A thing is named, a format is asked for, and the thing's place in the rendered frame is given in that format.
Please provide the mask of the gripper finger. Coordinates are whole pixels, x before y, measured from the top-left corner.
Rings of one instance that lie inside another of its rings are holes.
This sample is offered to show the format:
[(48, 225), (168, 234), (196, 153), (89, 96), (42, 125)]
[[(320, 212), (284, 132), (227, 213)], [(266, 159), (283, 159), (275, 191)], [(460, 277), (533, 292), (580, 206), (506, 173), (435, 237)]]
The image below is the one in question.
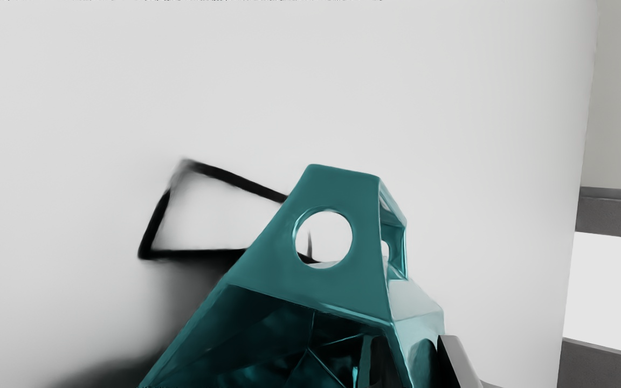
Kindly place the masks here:
[(501, 388), (480, 380), (458, 336), (438, 337), (438, 388)]

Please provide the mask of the teal faceted mug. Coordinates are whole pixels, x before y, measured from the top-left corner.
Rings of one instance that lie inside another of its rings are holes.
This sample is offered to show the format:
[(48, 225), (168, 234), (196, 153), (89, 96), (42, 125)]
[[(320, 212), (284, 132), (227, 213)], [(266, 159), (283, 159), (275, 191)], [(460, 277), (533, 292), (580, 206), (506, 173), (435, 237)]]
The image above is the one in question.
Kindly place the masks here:
[[(351, 244), (306, 264), (296, 234), (322, 212)], [(138, 388), (439, 388), (444, 313), (408, 277), (405, 234), (379, 177), (308, 165)]]

